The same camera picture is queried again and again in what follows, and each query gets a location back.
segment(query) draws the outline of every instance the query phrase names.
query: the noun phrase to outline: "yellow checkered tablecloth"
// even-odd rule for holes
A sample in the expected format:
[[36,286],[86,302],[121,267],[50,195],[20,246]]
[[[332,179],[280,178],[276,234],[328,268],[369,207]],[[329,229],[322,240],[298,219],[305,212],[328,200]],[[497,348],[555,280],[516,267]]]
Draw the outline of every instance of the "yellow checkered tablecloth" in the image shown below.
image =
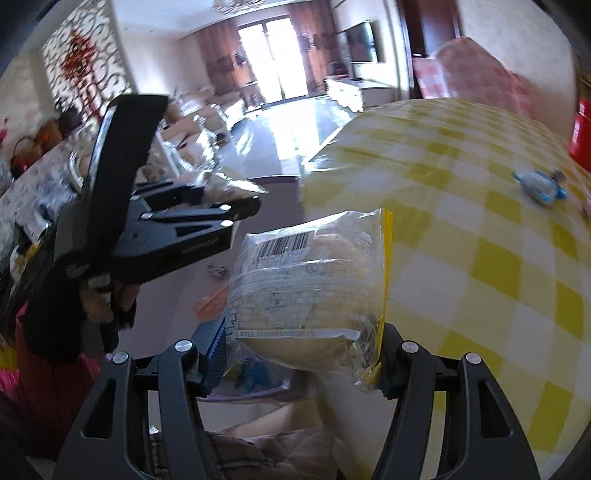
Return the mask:
[[[569,198],[551,208],[511,177],[555,168]],[[564,140],[484,105],[410,100],[361,114],[303,169],[307,220],[394,213],[388,321],[431,353],[480,353],[549,476],[591,412],[591,179]]]

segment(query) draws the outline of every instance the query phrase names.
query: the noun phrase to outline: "pink clothing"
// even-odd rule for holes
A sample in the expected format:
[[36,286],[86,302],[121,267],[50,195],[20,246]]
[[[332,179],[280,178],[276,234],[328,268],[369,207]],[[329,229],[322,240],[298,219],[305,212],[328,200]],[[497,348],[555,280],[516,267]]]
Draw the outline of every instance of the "pink clothing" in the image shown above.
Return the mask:
[[45,456],[57,459],[100,368],[85,355],[73,364],[54,366],[29,352],[20,322],[25,308],[17,317],[18,370],[0,370],[0,390],[29,415]]

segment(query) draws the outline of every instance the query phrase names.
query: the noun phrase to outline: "bread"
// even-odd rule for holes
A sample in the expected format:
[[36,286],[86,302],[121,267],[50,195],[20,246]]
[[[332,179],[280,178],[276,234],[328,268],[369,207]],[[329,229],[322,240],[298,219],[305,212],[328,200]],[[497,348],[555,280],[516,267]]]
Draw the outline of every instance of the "bread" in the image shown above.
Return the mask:
[[241,253],[229,298],[233,335],[292,368],[339,370],[371,318],[371,239],[334,229],[298,235]]

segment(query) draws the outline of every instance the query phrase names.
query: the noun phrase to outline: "white cabinet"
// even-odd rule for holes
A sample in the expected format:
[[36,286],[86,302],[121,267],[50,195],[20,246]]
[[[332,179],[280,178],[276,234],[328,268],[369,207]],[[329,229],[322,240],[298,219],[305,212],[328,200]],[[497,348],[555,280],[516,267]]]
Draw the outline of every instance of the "white cabinet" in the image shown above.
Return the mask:
[[328,96],[354,112],[396,100],[396,88],[392,85],[352,79],[326,79],[325,82]]

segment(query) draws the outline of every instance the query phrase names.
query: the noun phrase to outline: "metal screw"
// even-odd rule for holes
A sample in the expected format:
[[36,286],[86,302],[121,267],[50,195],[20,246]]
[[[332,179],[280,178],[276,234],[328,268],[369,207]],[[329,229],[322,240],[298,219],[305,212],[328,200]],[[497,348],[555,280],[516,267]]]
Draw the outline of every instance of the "metal screw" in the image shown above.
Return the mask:
[[480,355],[474,352],[467,353],[466,360],[468,360],[472,365],[478,365],[480,362],[482,362]]
[[174,349],[177,352],[188,352],[191,347],[193,347],[193,342],[191,340],[179,340],[175,345]]
[[414,342],[404,342],[402,344],[402,350],[404,350],[406,353],[417,353],[418,345]]
[[119,352],[113,355],[113,363],[117,365],[124,364],[128,358],[129,354],[127,352]]

